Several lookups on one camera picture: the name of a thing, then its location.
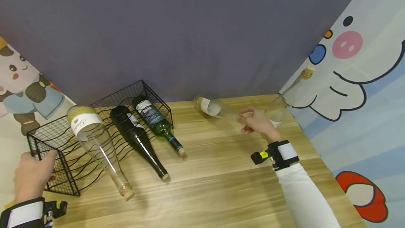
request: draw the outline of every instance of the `human hand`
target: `human hand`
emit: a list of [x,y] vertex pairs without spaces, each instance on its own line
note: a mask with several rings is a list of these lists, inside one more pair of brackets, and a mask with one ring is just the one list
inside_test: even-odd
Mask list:
[[20,163],[14,171],[14,204],[42,196],[53,172],[57,154],[56,150],[51,150],[41,161],[33,158],[29,152],[21,154]]
[[247,117],[240,117],[239,122],[246,125],[240,131],[242,133],[258,132],[267,142],[281,142],[280,133],[274,128],[273,124],[261,111],[250,106],[242,109],[239,114],[247,114]]

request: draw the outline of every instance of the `wood grain tabletop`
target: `wood grain tabletop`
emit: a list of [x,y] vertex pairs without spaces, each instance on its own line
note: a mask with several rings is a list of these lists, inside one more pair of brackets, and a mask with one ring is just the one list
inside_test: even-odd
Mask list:
[[[264,110],[275,97],[222,101],[237,111],[248,105]],[[67,214],[55,220],[54,227],[295,227],[270,162],[256,166],[250,159],[255,151],[266,149],[259,134],[241,134],[237,122],[203,115],[192,101],[168,105],[174,135],[187,156],[178,156],[165,139],[154,137],[151,142],[170,182],[162,182],[132,151],[120,164],[134,188],[133,199],[126,202],[106,175],[80,197],[46,192],[47,201],[69,203]],[[291,115],[278,130],[294,146],[340,225],[367,227]]]

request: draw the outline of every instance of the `black wire basket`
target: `black wire basket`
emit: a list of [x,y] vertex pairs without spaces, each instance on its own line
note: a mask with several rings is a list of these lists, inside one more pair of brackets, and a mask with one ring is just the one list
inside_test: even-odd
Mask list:
[[[109,112],[113,108],[118,105],[127,106],[146,129],[148,138],[152,139],[155,136],[144,119],[140,118],[131,106],[131,100],[138,95],[145,95],[173,127],[169,106],[142,80],[91,104],[109,130],[119,161],[134,150],[123,139],[117,128],[113,127],[114,124],[109,117]],[[80,196],[80,191],[93,185],[104,172],[81,147],[70,129],[66,116],[32,130],[27,134],[27,140],[31,154],[39,160],[50,150],[58,151],[53,174],[45,187],[46,191]]]

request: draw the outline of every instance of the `pink pig nose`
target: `pink pig nose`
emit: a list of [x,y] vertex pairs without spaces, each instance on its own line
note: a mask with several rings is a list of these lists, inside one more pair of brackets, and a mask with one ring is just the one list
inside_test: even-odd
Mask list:
[[346,31],[332,45],[332,54],[340,59],[354,57],[363,45],[363,37],[355,31]]

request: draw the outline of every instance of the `dark green wine bottle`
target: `dark green wine bottle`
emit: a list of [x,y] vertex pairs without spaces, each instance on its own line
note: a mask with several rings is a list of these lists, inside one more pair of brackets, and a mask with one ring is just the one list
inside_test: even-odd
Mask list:
[[155,169],[164,181],[169,178],[149,141],[145,129],[126,106],[117,106],[110,111],[110,118],[124,140]]
[[147,100],[144,95],[139,95],[132,100],[132,106],[142,118],[145,119],[152,132],[158,137],[164,137],[173,146],[173,148],[180,154],[184,155],[185,151],[180,142],[171,133],[172,126],[165,117],[155,108],[152,103]]

